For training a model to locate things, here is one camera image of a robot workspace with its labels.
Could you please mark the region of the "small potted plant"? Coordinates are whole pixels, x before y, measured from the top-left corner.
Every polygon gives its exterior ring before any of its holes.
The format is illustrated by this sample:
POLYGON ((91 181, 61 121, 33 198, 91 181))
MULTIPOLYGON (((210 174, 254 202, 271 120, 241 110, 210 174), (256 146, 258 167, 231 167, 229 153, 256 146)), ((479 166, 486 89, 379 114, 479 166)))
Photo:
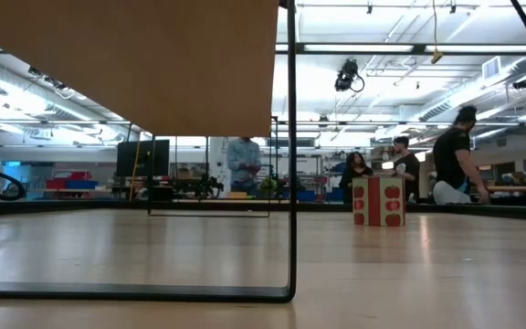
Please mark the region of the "small potted plant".
POLYGON ((277 181, 273 177, 265 177, 258 184, 258 196, 265 199, 273 199, 276 195, 277 181))

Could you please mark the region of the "yellow pole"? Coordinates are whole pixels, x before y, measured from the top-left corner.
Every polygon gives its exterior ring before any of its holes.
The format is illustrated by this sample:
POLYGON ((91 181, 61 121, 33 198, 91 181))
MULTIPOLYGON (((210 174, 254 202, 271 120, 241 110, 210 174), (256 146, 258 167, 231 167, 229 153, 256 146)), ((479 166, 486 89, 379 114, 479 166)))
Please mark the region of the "yellow pole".
POLYGON ((139 162, 140 150, 141 150, 141 137, 137 141, 136 148, 135 148, 134 162, 133 162, 133 167, 132 167, 132 171, 131 171, 131 183, 130 183, 129 198, 128 198, 129 202, 132 202, 132 200, 133 200, 135 177, 136 177, 136 174, 137 174, 137 166, 138 166, 138 162, 139 162))

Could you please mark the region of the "black monitor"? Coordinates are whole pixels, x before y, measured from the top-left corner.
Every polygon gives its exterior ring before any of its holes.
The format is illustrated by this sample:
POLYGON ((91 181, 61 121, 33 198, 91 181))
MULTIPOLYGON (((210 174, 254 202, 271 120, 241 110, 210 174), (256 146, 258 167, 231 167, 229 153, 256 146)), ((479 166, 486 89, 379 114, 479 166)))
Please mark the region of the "black monitor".
MULTIPOLYGON (((132 175, 137 142, 119 143, 117 148, 116 175, 132 175)), ((169 175, 170 143, 168 140, 141 141, 141 150, 136 176, 169 175)))

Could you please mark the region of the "black overhead light beam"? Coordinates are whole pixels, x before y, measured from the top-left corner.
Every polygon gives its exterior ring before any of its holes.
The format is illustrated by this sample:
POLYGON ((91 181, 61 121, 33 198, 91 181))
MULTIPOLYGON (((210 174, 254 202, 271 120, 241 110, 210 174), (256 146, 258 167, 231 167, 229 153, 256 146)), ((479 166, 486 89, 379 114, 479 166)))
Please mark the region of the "black overhead light beam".
POLYGON ((371 43, 297 43, 301 55, 433 55, 435 51, 449 56, 526 55, 526 45, 510 44, 371 44, 371 43))

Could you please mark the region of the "red storage bin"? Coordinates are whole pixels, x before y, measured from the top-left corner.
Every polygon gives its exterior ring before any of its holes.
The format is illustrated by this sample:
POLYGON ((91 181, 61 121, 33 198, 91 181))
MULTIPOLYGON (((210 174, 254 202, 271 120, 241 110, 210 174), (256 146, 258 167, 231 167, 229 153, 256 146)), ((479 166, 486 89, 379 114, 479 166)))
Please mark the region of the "red storage bin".
POLYGON ((88 171, 63 171, 57 172, 46 182, 46 189, 66 189, 67 180, 93 180, 88 171))

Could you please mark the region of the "white ceiling vent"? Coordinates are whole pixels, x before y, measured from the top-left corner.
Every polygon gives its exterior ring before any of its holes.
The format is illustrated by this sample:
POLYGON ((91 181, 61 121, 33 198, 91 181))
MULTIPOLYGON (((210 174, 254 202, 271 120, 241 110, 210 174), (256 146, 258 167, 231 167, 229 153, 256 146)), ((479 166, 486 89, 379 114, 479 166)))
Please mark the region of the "white ceiling vent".
POLYGON ((501 73, 501 57, 496 56, 481 65, 482 78, 485 81, 495 79, 501 73))

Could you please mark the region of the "wooden shelf with black frame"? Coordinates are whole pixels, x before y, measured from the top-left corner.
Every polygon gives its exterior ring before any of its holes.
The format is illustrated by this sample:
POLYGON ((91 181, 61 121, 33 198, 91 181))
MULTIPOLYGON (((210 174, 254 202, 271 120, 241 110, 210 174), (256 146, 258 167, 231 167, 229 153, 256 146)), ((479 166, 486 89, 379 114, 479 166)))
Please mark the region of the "wooden shelf with black frame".
POLYGON ((153 136, 260 136, 280 3, 0 0, 0 48, 153 136))

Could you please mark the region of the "black metal table frame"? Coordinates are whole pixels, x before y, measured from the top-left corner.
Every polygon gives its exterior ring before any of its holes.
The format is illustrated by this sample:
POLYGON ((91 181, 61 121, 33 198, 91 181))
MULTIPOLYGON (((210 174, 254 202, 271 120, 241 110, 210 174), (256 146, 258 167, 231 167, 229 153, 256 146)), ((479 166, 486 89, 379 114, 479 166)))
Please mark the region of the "black metal table frame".
MULTIPOLYGON (((134 209, 146 208, 140 202, 110 201, 110 200, 69 200, 69 201, 16 201, 0 202, 0 216, 19 215, 40 212, 71 211, 85 209, 134 209)), ((184 210, 184 211, 261 211, 287 212, 287 203, 207 203, 207 202, 154 202, 153 210, 184 210)), ((515 206, 482 206, 482 205, 409 205, 405 208, 408 213, 448 213, 467 216, 482 216, 491 218, 514 218, 526 220, 526 207, 515 206)))

